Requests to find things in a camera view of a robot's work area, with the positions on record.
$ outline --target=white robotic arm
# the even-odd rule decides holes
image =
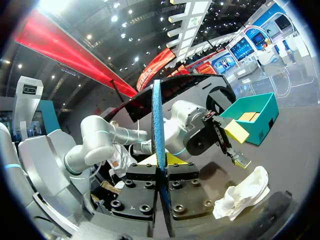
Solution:
[[[202,117],[206,108],[192,102],[179,100],[172,105],[171,118],[164,122],[165,148],[181,160],[188,160],[192,155],[184,146],[184,137],[194,126],[191,121]],[[133,153],[151,155],[151,140],[133,144]]]
[[[65,167],[73,175],[112,157],[114,142],[130,145],[147,140],[146,131],[113,126],[97,115],[83,119],[80,128],[83,144],[73,147],[64,157]]]

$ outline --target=gray floor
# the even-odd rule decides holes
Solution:
[[[256,166],[263,166],[269,174],[267,197],[277,191],[289,191],[297,203],[296,210],[299,208],[319,167],[318,70],[318,61],[309,56],[302,58],[296,51],[240,79],[232,72],[225,73],[237,98],[274,92],[279,116],[260,146],[230,140],[234,149],[252,161],[247,169],[234,166],[216,145],[190,159],[200,170],[203,187],[213,201],[220,199],[228,186],[240,183]],[[154,237],[168,236],[161,206],[158,206]]]

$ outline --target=teal box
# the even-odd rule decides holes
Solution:
[[[244,113],[260,113],[255,121],[239,121]],[[279,109],[273,92],[238,98],[220,116],[233,118],[250,135],[246,142],[259,146],[277,119]]]

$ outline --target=bolt hole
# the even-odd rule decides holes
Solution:
[[[143,210],[149,210],[149,206],[148,206],[148,205],[143,205],[143,206],[142,206],[142,209],[143,209]]]

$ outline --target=red sign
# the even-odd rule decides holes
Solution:
[[[37,10],[32,11],[27,17],[23,28],[16,34],[15,40],[112,89],[114,87],[110,80],[114,80],[119,92],[128,97],[137,93],[71,35],[65,33]]]
[[[179,72],[179,74],[182,74],[182,75],[189,74],[189,72],[186,69],[185,65],[181,65],[180,67],[178,67],[178,72]]]
[[[200,66],[197,66],[195,69],[199,74],[217,74],[208,61]]]
[[[138,82],[136,83],[136,89],[140,92],[143,90],[152,77],[163,68],[168,62],[174,59],[176,55],[169,49],[166,48],[160,52],[144,69],[140,75]]]

